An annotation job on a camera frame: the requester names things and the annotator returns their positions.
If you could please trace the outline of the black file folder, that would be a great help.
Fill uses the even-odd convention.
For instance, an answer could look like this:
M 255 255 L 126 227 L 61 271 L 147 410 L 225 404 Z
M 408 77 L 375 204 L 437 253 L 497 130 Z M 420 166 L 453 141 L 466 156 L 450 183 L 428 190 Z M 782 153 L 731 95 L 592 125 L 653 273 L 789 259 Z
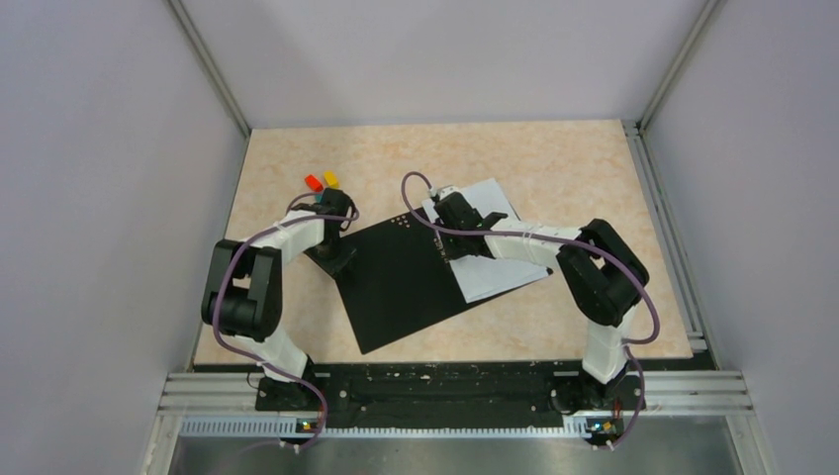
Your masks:
M 416 209 L 341 237 L 356 254 L 332 279 L 363 354 L 517 289 L 467 304 L 424 216 Z

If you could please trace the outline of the white paper sheet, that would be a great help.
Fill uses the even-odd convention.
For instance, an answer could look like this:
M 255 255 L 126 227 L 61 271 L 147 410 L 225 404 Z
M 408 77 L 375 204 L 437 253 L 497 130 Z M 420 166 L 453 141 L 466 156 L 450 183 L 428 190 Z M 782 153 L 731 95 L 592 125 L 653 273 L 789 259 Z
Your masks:
M 518 217 L 495 178 L 459 188 L 459 191 L 482 216 L 500 212 L 510 218 Z M 443 243 L 443 253 L 467 304 L 495 297 L 549 276 L 547 268 L 525 261 L 475 255 L 456 257 L 455 250 L 447 243 L 453 236 L 436 232 L 436 237 Z

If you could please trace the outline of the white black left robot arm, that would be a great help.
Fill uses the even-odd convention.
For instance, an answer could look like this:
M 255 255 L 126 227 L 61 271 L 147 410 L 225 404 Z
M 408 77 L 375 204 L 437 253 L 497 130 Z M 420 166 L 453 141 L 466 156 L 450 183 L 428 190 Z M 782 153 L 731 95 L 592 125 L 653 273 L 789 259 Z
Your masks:
M 358 217 L 345 192 L 327 189 L 316 203 L 304 196 L 294 199 L 282 219 L 254 236 L 222 239 L 213 249 L 202 321 L 222 347 L 263 369 L 263 392 L 280 396 L 294 409 L 313 403 L 318 384 L 305 374 L 309 355 L 280 325 L 283 270 L 304 254 L 329 277 L 340 275 L 356 254 L 341 235 Z

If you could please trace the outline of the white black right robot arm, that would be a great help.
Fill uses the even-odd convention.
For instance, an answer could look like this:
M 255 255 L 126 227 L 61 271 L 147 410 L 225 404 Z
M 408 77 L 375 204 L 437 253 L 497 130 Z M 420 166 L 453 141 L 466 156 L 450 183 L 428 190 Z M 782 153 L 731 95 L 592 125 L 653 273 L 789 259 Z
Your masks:
M 430 200 L 450 257 L 527 262 L 564 277 L 589 321 L 581 396 L 594 408 L 615 400 L 620 393 L 617 377 L 628 361 L 629 324 L 638 304 L 649 299 L 649 273 L 612 225 L 593 219 L 580 228 L 555 228 L 502 212 L 482 214 L 453 186 L 436 190 Z

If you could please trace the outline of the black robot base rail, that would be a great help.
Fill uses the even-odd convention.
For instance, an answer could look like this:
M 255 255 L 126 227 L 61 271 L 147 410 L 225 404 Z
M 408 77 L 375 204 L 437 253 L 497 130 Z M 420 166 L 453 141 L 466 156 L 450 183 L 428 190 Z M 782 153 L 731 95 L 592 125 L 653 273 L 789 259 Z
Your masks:
M 262 391 L 259 412 L 326 411 L 332 429 L 559 428 L 574 416 L 608 419 L 645 409 L 640 378 L 602 385 L 579 361 L 321 363 L 305 373 L 306 403 Z

